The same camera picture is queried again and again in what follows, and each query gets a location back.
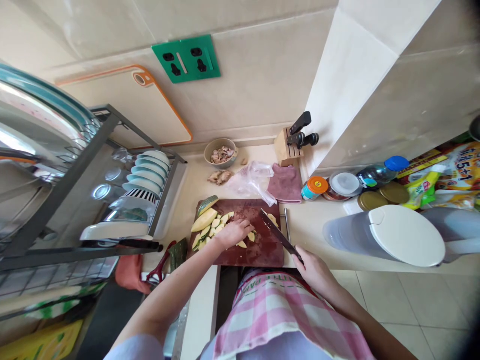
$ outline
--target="white countertop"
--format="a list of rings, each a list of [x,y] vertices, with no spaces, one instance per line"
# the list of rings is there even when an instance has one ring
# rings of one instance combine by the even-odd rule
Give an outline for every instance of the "white countertop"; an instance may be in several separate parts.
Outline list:
[[[205,162],[203,154],[188,154],[183,158],[188,161],[188,167],[180,194],[176,199],[167,235],[160,241],[165,248],[172,241],[179,241],[183,238],[190,239],[190,229],[200,200],[212,195],[217,195],[220,199],[240,199],[224,185],[217,186],[207,182],[207,178],[215,169]],[[273,145],[243,147],[239,149],[238,159],[230,170],[237,173],[242,168],[240,164],[244,158],[249,162],[257,160],[269,164],[273,164],[277,160]],[[280,204],[281,214],[283,214],[284,207],[288,208],[291,243],[301,245],[306,250],[318,254],[332,270],[480,274],[480,255],[478,254],[463,256],[452,264],[443,264],[440,267],[420,268],[401,262],[336,250],[326,243],[322,230],[327,221],[347,215],[341,202],[330,202],[319,198],[316,201],[304,201],[298,205]],[[161,253],[146,254],[143,260],[143,271],[153,270],[164,253],[165,250]],[[284,253],[285,267],[295,267],[291,256],[286,251]],[[215,334],[219,275],[219,267],[212,266],[190,299],[182,360],[196,359]]]

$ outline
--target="cutting board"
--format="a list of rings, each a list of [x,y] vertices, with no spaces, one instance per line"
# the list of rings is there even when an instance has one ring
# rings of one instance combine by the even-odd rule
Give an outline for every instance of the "cutting board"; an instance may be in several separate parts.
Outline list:
[[[87,107],[112,105],[160,145],[193,140],[192,133],[155,78],[140,65],[59,82],[57,86]],[[111,138],[127,149],[150,146],[124,126],[118,126]]]
[[[197,214],[201,203],[202,201],[196,208]],[[270,207],[261,199],[219,200],[212,208],[221,215],[235,212],[231,221],[247,219],[257,231],[255,242],[245,238],[243,242],[246,248],[239,246],[229,248],[220,255],[215,265],[259,268],[281,268],[284,265],[284,248],[260,217],[260,209],[264,209],[268,214],[275,216],[277,224],[280,224],[278,204]],[[198,232],[191,234],[188,257],[196,253],[192,252],[192,244],[197,234]]]

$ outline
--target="pink plaid apron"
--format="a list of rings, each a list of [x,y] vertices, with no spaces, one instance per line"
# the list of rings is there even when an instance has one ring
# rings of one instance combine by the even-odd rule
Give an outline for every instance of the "pink plaid apron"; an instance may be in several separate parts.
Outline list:
[[[375,359],[359,327],[305,281],[261,270],[240,285],[233,309],[216,336],[213,358],[234,359],[282,334],[299,331],[332,359]]]

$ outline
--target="orange lid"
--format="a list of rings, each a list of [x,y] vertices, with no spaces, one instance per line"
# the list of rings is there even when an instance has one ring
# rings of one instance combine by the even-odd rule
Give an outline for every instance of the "orange lid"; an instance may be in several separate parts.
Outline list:
[[[329,189],[329,183],[321,176],[312,176],[308,179],[308,188],[314,194],[323,194]]]

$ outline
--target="bowl of garlic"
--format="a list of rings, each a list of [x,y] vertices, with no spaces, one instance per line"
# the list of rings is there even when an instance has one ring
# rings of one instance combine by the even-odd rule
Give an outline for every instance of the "bowl of garlic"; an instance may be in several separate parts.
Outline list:
[[[217,169],[228,169],[239,155],[239,149],[232,140],[221,138],[209,143],[203,156],[207,163]]]

